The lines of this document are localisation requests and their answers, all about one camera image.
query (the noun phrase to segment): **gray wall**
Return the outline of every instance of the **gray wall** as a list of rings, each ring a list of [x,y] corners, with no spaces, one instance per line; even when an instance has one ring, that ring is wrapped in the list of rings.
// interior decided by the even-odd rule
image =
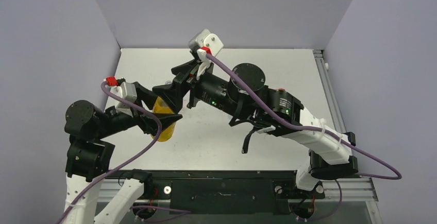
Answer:
[[[0,0],[1,223],[54,223],[68,105],[103,106],[120,50],[94,0]]]
[[[384,223],[435,223],[436,0],[354,0],[325,51],[347,130],[403,173],[375,180]],[[390,174],[360,160],[360,170]]]
[[[352,0],[96,1],[123,48],[185,48],[203,28],[228,48],[325,48]]]

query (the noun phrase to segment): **yellow cup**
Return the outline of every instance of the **yellow cup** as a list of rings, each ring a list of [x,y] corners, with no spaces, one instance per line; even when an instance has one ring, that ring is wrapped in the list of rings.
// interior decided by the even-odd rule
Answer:
[[[153,113],[164,113],[164,114],[173,114],[172,109],[167,105],[167,103],[164,102],[164,100],[161,99],[161,97],[158,97],[156,99],[155,104],[153,105]],[[173,132],[175,131],[176,122],[172,123],[168,128],[163,130],[161,132],[161,135],[158,138],[158,142],[165,142],[168,139],[170,139],[173,135]]]

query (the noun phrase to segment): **purple cable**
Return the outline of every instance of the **purple cable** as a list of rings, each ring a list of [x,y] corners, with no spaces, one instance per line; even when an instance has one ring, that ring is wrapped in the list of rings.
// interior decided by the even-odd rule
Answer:
[[[292,125],[290,123],[288,123],[287,121],[285,121],[285,119],[279,117],[272,109],[270,109],[261,99],[260,97],[257,96],[257,94],[255,94],[255,92],[249,88],[249,86],[243,81],[241,80],[231,69],[229,69],[225,64],[223,64],[219,59],[217,59],[216,57],[214,57],[211,54],[206,54],[206,57],[211,60],[213,63],[215,63],[218,67],[220,67],[224,72],[226,72],[238,85],[240,85],[242,87],[243,90],[245,90],[251,97],[252,99],[254,99],[254,101],[266,112],[268,113],[273,119],[275,119],[278,123],[280,123],[281,125],[284,125],[285,127],[292,129],[292,130],[311,130],[311,131],[317,131],[317,132],[321,132],[322,128],[319,127],[312,127],[312,126],[297,126],[297,125]],[[337,136],[334,132],[330,131],[330,130],[325,130],[325,133],[330,135],[331,137],[333,137],[334,139],[336,139],[337,141],[340,140],[340,137]],[[367,177],[374,177],[374,178],[380,178],[380,179],[401,179],[402,178],[402,174],[400,174],[400,172],[395,169],[393,166],[391,166],[390,164],[388,164],[387,162],[381,160],[380,158],[377,158],[376,156],[367,153],[366,151],[359,149],[357,147],[352,146],[350,143],[344,141],[343,139],[341,139],[341,143],[349,148],[351,148],[352,150],[355,150],[356,152],[369,157],[370,159],[380,163],[381,165],[387,167],[388,169],[390,169],[391,171],[393,171],[396,176],[384,176],[384,175],[375,175],[375,174],[365,174],[365,173],[358,173],[357,175],[361,175],[361,176],[367,176]]]
[[[104,178],[106,178],[107,176],[115,173],[116,171],[120,170],[121,168],[123,168],[124,166],[126,166],[127,164],[131,163],[132,161],[136,160],[138,157],[142,156],[144,153],[146,153],[158,140],[159,135],[162,132],[162,124],[161,121],[159,121],[159,119],[153,115],[153,113],[147,111],[146,109],[135,105],[134,103],[128,102],[126,100],[124,100],[123,98],[120,98],[118,96],[116,96],[115,94],[111,93],[107,88],[108,82],[104,81],[102,82],[102,85],[100,85],[101,89],[103,90],[103,92],[105,94],[107,94],[109,97],[116,99],[118,101],[120,101],[123,104],[126,104],[127,106],[130,106],[142,113],[144,113],[147,117],[150,117],[151,119],[153,119],[156,124],[158,125],[158,131],[155,135],[155,137],[153,138],[152,142],[149,143],[149,145],[147,145],[143,150],[141,150],[139,153],[137,153],[136,155],[134,155],[132,158],[130,158],[129,160],[123,162],[122,164],[120,164],[119,166],[117,166],[116,168],[109,170],[107,173],[102,174],[100,176],[98,176],[97,178],[95,178],[93,180],[93,182],[91,182],[91,184],[89,184],[87,187],[85,187],[85,189],[83,189],[83,191],[81,191],[76,198],[71,202],[71,205],[75,205],[77,203],[77,201],[79,201],[79,199],[89,190],[91,189],[93,186],[95,186],[98,182],[100,182],[101,180],[103,180]],[[56,224],[61,224],[61,222],[66,218],[66,216],[69,214],[69,212],[73,209],[72,206],[69,206],[64,213],[61,215],[61,217],[59,218],[59,220],[56,222]]]
[[[144,220],[145,222],[163,222],[163,221],[167,221],[167,220],[173,220],[175,218],[184,216],[184,215],[188,215],[191,214],[191,211],[188,210],[176,210],[176,209],[169,209],[169,208],[165,208],[165,207],[159,207],[159,206],[150,206],[150,205],[142,205],[142,206],[132,206],[130,207],[130,209],[140,209],[136,215],[138,216],[141,211],[145,210],[145,209],[157,209],[157,210],[167,210],[167,211],[173,211],[173,212],[180,212],[182,214],[176,215],[176,216],[171,216],[162,220]]]
[[[335,182],[339,186],[339,191],[340,191],[340,199],[339,199],[339,203],[337,204],[337,206],[335,206],[335,208],[333,210],[331,210],[331,212],[329,212],[328,214],[322,215],[322,216],[319,216],[319,217],[316,217],[316,218],[306,219],[307,221],[315,221],[315,220],[325,219],[325,218],[333,215],[335,212],[337,212],[337,210],[339,210],[339,208],[341,206],[341,203],[343,201],[343,193],[342,193],[342,190],[341,190],[340,183],[337,181],[337,179],[335,179]]]

